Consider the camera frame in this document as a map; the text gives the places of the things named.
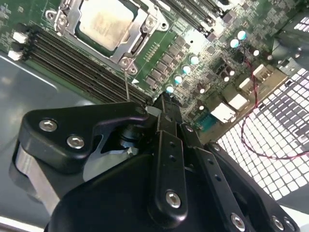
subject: green circuit board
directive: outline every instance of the green circuit board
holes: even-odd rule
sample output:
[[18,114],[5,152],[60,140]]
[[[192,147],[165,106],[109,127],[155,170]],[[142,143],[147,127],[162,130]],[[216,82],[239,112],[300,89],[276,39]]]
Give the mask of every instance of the green circuit board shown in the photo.
[[[214,28],[214,33],[208,38],[205,38],[190,26],[181,15],[172,10],[162,11],[170,27],[166,32],[156,31],[149,39],[135,60],[139,71],[136,75],[128,76],[128,81],[154,99],[168,86],[173,86],[174,94],[183,105],[184,120],[196,128],[206,131],[217,123],[217,119],[211,116],[207,109],[200,111],[197,107],[197,101],[201,100],[206,104],[209,99],[219,96],[227,86],[233,85],[236,81],[239,82],[240,79],[249,75],[246,67],[235,61],[235,50],[231,49],[230,41],[237,37],[238,31],[244,30],[247,32],[247,44],[253,45],[260,51],[270,51],[272,37],[297,12],[298,4],[301,2],[301,0],[240,1],[228,9],[229,19],[225,21],[216,19],[217,27]],[[57,36],[45,17],[45,11],[56,10],[59,4],[60,0],[0,0],[0,50],[6,53],[10,50],[16,23],[38,25],[45,31]],[[161,76],[154,86],[149,85],[147,78],[152,76],[154,68],[179,37],[185,41],[185,45],[179,48],[181,56],[176,59],[177,62],[171,64],[172,68],[164,73],[164,78]],[[61,37],[60,39],[79,52],[91,57],[65,38]],[[191,65],[191,72],[185,74],[182,67],[189,65],[189,58],[193,54],[198,56],[199,64]],[[94,60],[96,60],[96,63],[106,66],[99,60]],[[235,70],[235,75],[231,76],[229,82],[223,81],[215,71],[222,60]],[[88,98],[92,97],[89,96],[89,93],[58,78],[55,73],[38,66],[35,62],[27,61],[27,63],[74,91]],[[260,63],[267,64],[267,61],[263,57],[258,57],[252,58],[252,63],[258,66]],[[122,72],[108,69],[120,78],[124,78]],[[175,83],[174,77],[176,75],[182,77],[181,84]],[[207,86],[207,91],[204,94],[198,93],[198,83]]]

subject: black plastic bracket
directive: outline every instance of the black plastic bracket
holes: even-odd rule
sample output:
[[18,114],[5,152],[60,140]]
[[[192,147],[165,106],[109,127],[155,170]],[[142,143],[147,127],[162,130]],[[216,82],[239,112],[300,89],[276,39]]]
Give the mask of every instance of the black plastic bracket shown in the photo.
[[223,149],[216,143],[208,143],[205,149],[213,153],[229,177],[234,193],[241,196],[242,211],[247,212],[257,231],[298,232],[295,221],[272,199]]
[[212,199],[208,201],[214,202],[217,217],[220,218],[220,231],[254,232],[242,214],[214,155],[202,149],[197,133],[190,126],[182,124],[181,129],[185,153],[211,193]]
[[[93,149],[94,136],[108,138],[116,127],[142,124],[147,118],[147,112],[133,102],[35,110],[23,117],[18,140],[27,153],[59,172],[71,174],[82,170]],[[55,122],[57,129],[43,131],[39,123],[44,119]],[[74,149],[67,144],[72,135],[82,138],[83,147]]]
[[188,214],[184,175],[183,143],[177,137],[179,107],[159,98],[162,113],[158,117],[154,140],[154,162],[148,211],[165,229],[176,228]]

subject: metal plate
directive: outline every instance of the metal plate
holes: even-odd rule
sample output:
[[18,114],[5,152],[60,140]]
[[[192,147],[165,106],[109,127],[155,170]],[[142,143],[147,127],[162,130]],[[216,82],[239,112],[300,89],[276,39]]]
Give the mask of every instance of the metal plate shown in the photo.
[[45,227],[49,216],[40,203],[9,178],[9,167],[23,115],[34,109],[92,104],[76,93],[0,53],[0,213],[4,217]]

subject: ram slot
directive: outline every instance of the ram slot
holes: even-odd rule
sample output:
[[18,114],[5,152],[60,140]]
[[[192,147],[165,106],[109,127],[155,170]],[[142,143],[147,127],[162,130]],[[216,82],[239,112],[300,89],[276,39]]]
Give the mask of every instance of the ram slot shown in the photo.
[[203,22],[207,23],[209,27],[212,27],[214,24],[213,18],[209,16],[205,11],[201,10],[200,8],[197,7],[195,2],[191,2],[190,0],[174,0],[176,4],[180,2],[183,4],[188,10],[190,10],[192,13],[194,13],[196,16],[200,17]]
[[212,12],[214,15],[216,16],[224,16],[224,11],[217,6],[214,2],[212,2],[211,0],[199,0],[201,5],[204,5],[204,7],[206,9],[208,9],[210,12]]
[[[48,34],[45,31],[39,33],[37,37],[40,38],[42,41],[45,41],[46,43],[50,44],[53,47],[53,49],[56,49],[60,54],[65,54],[66,56],[78,62],[79,65],[83,66],[84,68],[94,71],[97,75],[100,76],[100,79],[104,79],[106,82],[109,82],[113,85],[116,84],[117,86],[114,87],[117,89],[117,91],[121,90],[123,94],[125,94],[126,89],[125,89],[125,82],[123,79],[109,72],[104,67],[94,63],[80,52],[76,51],[75,49],[71,48],[65,43],[62,43],[56,37]],[[148,95],[140,92],[138,89],[136,89],[131,85],[129,85],[129,91],[133,99],[139,99],[140,101],[151,100],[151,98]]]
[[175,13],[177,13],[178,15],[180,15],[182,18],[184,18],[184,20],[190,24],[193,28],[195,28],[196,30],[200,30],[201,28],[201,24],[200,22],[198,22],[195,18],[192,17],[192,15],[190,15],[190,13],[188,13],[185,9],[183,9],[181,6],[179,6],[178,4],[172,2],[171,0],[161,0],[163,3],[165,3],[166,5],[168,5]]
[[[108,102],[108,100],[109,102],[126,101],[126,88],[123,79],[91,61],[82,53],[74,50],[56,37],[40,30],[40,32],[34,36],[31,47],[32,49],[29,51],[30,58],[33,57],[33,54],[40,58],[43,57],[44,53],[48,54],[47,57],[49,57],[52,62],[55,60],[57,60],[57,62],[50,64],[48,58],[45,61],[41,59],[41,65],[49,67],[49,70],[54,73],[55,69],[58,69],[58,72],[62,73],[61,77],[63,77],[63,74],[68,75],[64,79],[70,81],[70,78],[73,78],[74,81],[70,82],[75,83],[75,85],[76,80],[80,79],[78,87],[82,89],[84,89],[83,85],[85,83],[91,83],[90,86],[86,84],[85,86],[90,89],[96,88],[96,96],[98,93],[103,95],[102,98],[104,102]],[[129,85],[129,93],[132,101],[142,105],[151,104],[151,97],[140,92],[131,85]]]

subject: cable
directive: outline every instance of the cable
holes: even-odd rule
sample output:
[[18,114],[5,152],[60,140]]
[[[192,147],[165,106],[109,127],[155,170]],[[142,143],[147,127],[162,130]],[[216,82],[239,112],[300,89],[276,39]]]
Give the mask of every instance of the cable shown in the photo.
[[252,147],[250,147],[246,140],[245,140],[245,132],[244,132],[244,128],[246,126],[246,121],[248,119],[248,117],[250,116],[251,113],[253,113],[253,111],[258,108],[258,99],[257,99],[257,83],[256,83],[256,77],[254,76],[253,74],[253,67],[251,65],[251,63],[245,58],[244,59],[244,62],[248,65],[248,67],[250,68],[250,76],[251,76],[251,79],[253,81],[253,94],[254,94],[254,107],[253,109],[245,116],[245,118],[243,119],[243,122],[242,122],[242,125],[241,125],[241,142],[247,147],[248,150],[250,150],[251,152],[253,152],[254,154],[256,154],[257,156],[259,157],[265,157],[265,158],[268,158],[268,159],[272,159],[272,160],[292,160],[292,159],[295,159],[297,157],[301,157],[301,156],[304,156],[304,155],[308,155],[309,154],[309,151],[304,151],[302,153],[299,153],[295,156],[292,156],[292,157],[289,157],[289,156],[286,156],[286,157],[282,157],[282,158],[279,158],[277,156],[267,156],[266,154],[261,154],[261,153],[258,153],[256,152]]

